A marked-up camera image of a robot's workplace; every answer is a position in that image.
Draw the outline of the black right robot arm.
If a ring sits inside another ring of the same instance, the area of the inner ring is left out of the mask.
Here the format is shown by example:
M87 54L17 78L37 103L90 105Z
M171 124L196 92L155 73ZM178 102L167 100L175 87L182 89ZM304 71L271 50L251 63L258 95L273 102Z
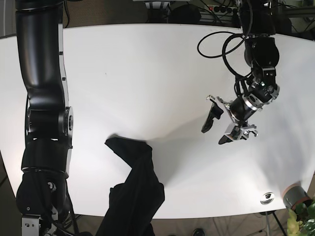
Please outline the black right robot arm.
M25 236L67 236L73 110L63 58L63 1L18 0L16 36L27 90L22 181L16 194Z

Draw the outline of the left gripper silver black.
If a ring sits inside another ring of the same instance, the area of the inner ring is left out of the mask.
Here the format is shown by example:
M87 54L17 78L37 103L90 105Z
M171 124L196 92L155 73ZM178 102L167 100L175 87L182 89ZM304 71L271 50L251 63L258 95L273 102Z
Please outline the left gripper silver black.
M202 126L202 133L206 133L212 128L214 119L221 118L223 110L218 106L218 102L225 107L231 119L231 124L218 142L219 145L247 140L250 134L255 137L258 135L257 127L254 124L248 124L248 118L258 111L258 108L250 102L248 97L241 96L231 102L225 102L220 97L213 97L212 95L208 95L206 99L212 102L212 106Z

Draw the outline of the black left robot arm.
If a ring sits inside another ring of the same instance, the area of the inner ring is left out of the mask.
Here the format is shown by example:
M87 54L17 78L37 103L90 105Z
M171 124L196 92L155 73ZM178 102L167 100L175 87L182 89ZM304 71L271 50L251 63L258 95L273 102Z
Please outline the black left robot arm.
M274 39L276 31L272 22L271 1L238 0L236 5L243 32L231 33L219 55L226 68L235 76L236 98L226 102L220 97L209 95L207 100L212 102L212 106L201 129L202 133L208 132L214 119L220 119L227 112L231 124L220 138L219 145L247 140L250 134L257 136L256 126L249 124L248 119L277 99L280 92L276 83L276 66L280 53ZM237 73L227 61L230 53L227 46L235 38L241 38L239 44L245 46L244 58L251 68L248 75Z

